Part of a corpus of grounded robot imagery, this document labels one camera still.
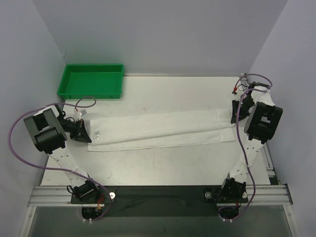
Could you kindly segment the white towel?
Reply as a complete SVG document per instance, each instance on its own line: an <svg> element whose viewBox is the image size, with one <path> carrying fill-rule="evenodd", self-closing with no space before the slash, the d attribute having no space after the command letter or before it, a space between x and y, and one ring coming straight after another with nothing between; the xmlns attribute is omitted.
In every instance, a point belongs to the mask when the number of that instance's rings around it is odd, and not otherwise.
<svg viewBox="0 0 316 237"><path fill-rule="evenodd" d="M100 117L90 120L90 152L207 145L235 141L226 109Z"/></svg>

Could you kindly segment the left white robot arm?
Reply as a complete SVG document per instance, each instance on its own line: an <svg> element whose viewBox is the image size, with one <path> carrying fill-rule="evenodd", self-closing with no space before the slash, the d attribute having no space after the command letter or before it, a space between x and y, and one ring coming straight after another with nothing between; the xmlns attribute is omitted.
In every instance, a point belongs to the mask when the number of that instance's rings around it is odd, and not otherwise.
<svg viewBox="0 0 316 237"><path fill-rule="evenodd" d="M24 119L26 129L35 147L54 159L70 180L69 192L80 201L96 202L101 192L90 181L89 175L77 164L67 147L71 140L91 143L85 122L79 113L75 118L66 119L66 113L58 105L46 107Z"/></svg>

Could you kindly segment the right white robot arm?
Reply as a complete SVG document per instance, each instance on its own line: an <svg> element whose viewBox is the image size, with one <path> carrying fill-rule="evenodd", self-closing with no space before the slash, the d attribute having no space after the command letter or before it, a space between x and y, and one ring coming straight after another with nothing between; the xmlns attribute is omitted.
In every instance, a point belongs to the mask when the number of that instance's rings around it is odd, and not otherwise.
<svg viewBox="0 0 316 237"><path fill-rule="evenodd" d="M259 82L251 83L240 100L232 104L231 123L236 125L241 155L219 189L224 202L242 198L250 168L260 149L273 138L283 114L283 108L271 99L270 87Z"/></svg>

